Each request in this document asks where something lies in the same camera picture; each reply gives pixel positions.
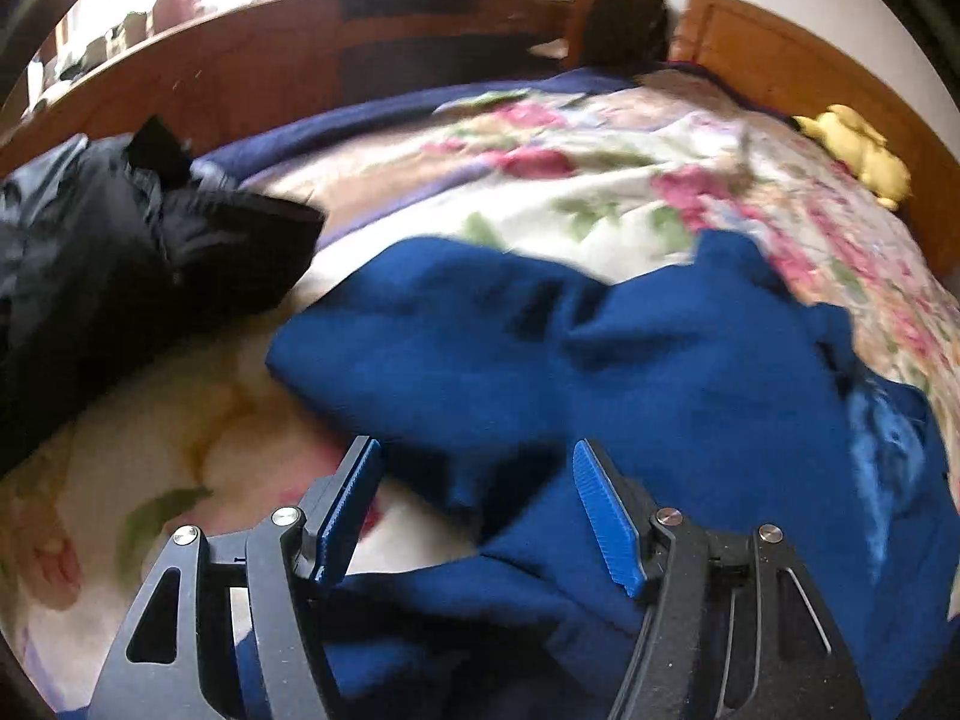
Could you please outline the floral blanket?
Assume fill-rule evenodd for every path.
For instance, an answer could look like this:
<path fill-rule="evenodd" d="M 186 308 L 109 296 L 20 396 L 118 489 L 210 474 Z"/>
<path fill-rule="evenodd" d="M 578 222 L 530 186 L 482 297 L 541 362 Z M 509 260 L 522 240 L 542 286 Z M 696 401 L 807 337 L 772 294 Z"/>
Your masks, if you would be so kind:
<path fill-rule="evenodd" d="M 156 356 L 2 484 L 2 629 L 53 710 L 93 694 L 135 587 L 172 528 L 239 530 L 297 496 L 332 444 L 265 367 L 281 322 L 374 255 L 444 236 L 618 283 L 742 232 L 854 346 L 928 395 L 958 440 L 958 304 L 889 202 L 804 132 L 688 71 L 608 94 L 454 91 L 270 167 L 259 192 L 324 210 L 306 275 L 274 310 Z"/>

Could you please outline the black jacket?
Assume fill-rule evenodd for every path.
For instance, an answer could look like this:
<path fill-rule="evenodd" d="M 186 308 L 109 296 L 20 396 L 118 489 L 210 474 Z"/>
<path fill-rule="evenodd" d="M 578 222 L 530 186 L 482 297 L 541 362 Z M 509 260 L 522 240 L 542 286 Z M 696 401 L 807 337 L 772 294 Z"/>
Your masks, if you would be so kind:
<path fill-rule="evenodd" d="M 2 468 L 176 344 L 274 309 L 324 211 L 247 192 L 156 117 L 2 182 Z"/>

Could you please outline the yellow plush toy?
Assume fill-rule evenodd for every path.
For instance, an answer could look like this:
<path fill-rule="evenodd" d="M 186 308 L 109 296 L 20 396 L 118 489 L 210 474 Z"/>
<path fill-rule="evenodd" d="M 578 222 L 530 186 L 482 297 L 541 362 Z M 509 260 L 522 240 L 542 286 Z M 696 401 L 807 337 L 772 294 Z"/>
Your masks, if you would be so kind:
<path fill-rule="evenodd" d="M 907 165 L 889 142 L 857 110 L 832 104 L 817 117 L 794 115 L 799 132 L 812 138 L 874 195 L 885 210 L 896 211 L 911 195 Z"/>

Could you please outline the wooden desk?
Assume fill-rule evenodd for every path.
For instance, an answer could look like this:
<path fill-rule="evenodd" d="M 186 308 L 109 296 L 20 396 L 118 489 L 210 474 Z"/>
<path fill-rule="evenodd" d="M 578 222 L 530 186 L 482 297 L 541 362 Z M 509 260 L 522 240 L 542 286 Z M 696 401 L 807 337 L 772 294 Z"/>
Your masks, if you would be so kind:
<path fill-rule="evenodd" d="M 562 36 L 570 11 L 553 0 L 259 0 L 101 65 L 5 137 L 2 169 L 149 117 L 205 154 L 337 107 L 521 78 L 530 48 Z"/>

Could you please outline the navy bed sheet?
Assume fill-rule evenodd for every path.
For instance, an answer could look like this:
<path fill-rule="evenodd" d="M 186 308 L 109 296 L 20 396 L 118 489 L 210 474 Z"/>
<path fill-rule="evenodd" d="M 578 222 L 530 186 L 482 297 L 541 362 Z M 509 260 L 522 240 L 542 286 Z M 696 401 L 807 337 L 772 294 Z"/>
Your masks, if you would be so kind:
<path fill-rule="evenodd" d="M 270 167 L 304 154 L 316 153 L 358 135 L 421 121 L 444 104 L 480 94 L 514 93 L 521 89 L 542 93 L 605 94 L 635 86 L 630 78 L 601 73 L 595 68 L 578 68 L 545 80 L 496 80 L 422 89 L 311 115 L 208 151 L 195 158 L 194 163 L 211 164 L 236 182 L 244 182 Z"/>

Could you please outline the wooden headboard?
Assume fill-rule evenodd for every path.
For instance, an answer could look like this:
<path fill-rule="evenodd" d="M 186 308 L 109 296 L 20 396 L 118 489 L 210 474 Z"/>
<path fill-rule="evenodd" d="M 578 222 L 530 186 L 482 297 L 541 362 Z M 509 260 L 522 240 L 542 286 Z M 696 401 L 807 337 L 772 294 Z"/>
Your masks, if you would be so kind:
<path fill-rule="evenodd" d="M 911 172 L 900 216 L 934 275 L 958 270 L 958 163 L 889 85 L 813 32 L 743 0 L 686 0 L 670 59 L 706 68 L 782 114 L 814 117 L 846 104 L 889 138 Z"/>

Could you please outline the blue suit jacket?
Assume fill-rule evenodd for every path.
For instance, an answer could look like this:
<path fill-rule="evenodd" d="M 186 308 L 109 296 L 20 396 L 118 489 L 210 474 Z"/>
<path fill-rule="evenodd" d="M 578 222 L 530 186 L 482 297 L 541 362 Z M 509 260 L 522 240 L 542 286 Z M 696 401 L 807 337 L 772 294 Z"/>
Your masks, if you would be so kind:
<path fill-rule="evenodd" d="M 353 575 L 316 639 L 353 718 L 602 718 L 643 613 L 612 582 L 569 459 L 594 439 L 708 528 L 779 525 L 877 718 L 947 650 L 958 515 L 928 397 L 854 351 L 750 239 L 608 286 L 448 239 L 395 244 L 280 328 L 267 367 L 477 554 Z"/>

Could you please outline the wooden chair with dark garment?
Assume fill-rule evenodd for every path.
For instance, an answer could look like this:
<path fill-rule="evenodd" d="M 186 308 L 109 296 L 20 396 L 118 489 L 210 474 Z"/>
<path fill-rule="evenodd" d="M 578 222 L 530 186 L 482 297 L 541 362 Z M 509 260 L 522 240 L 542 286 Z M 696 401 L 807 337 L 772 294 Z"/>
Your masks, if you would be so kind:
<path fill-rule="evenodd" d="M 669 21 L 665 0 L 574 0 L 563 68 L 638 73 L 667 59 Z"/>

